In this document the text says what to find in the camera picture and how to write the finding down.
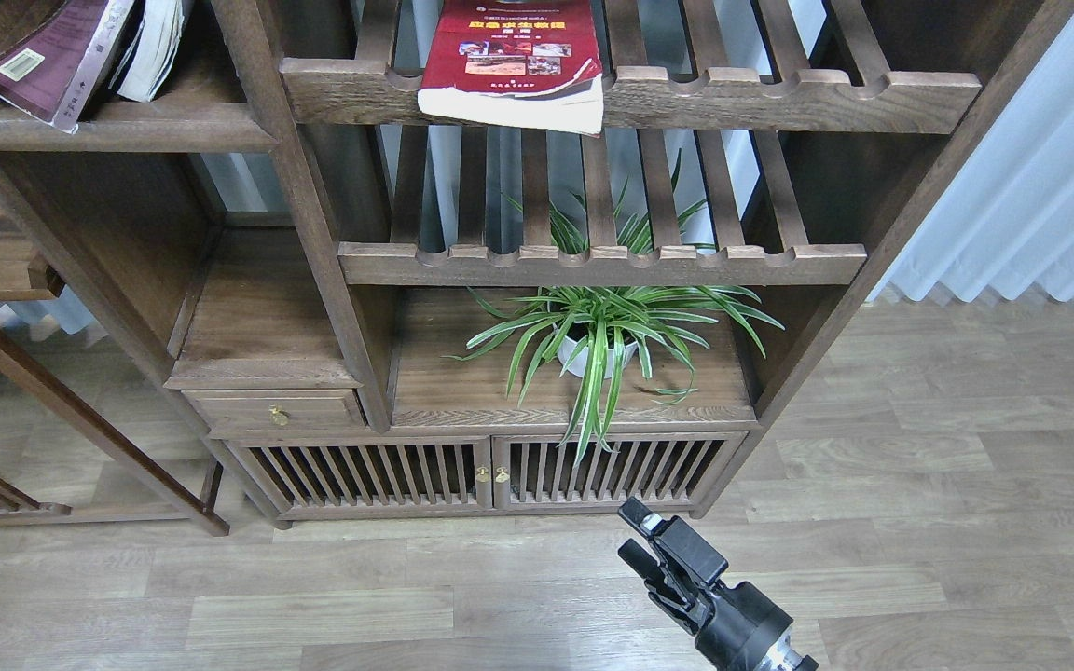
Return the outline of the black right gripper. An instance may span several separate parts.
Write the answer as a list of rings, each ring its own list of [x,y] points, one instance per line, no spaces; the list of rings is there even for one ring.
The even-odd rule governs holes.
[[[695,639],[717,670],[815,670],[819,663],[792,646],[792,617],[751,582],[728,587],[721,574],[728,561],[685,521],[653,513],[638,497],[618,509],[622,521],[644,538],[618,549],[643,578],[649,596]]]

